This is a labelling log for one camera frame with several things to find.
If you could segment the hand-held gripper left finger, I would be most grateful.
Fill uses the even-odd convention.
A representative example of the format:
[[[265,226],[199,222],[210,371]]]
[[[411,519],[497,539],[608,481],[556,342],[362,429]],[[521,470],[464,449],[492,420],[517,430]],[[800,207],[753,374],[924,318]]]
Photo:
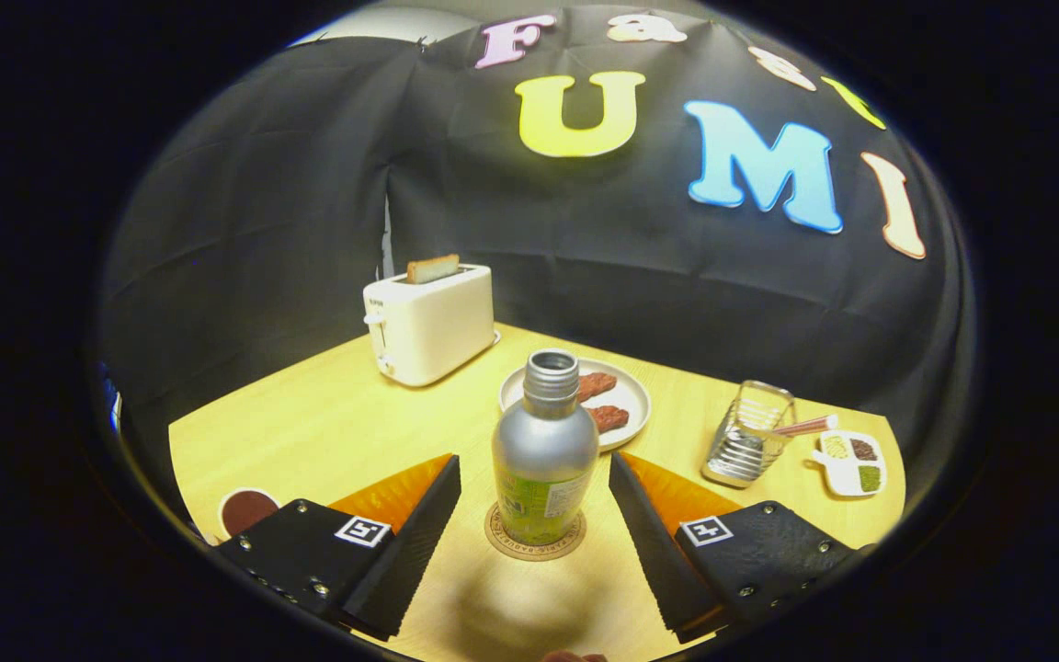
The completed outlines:
[[[387,641],[399,633],[460,494],[460,458],[446,453],[331,506],[294,499],[218,553],[289,606]]]

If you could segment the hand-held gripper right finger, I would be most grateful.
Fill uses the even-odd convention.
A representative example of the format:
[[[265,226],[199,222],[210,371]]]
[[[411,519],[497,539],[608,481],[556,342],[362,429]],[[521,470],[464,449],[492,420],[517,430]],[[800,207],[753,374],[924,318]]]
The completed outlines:
[[[682,644],[776,620],[861,558],[776,500],[739,506],[630,453],[613,453],[609,487],[661,620]]]

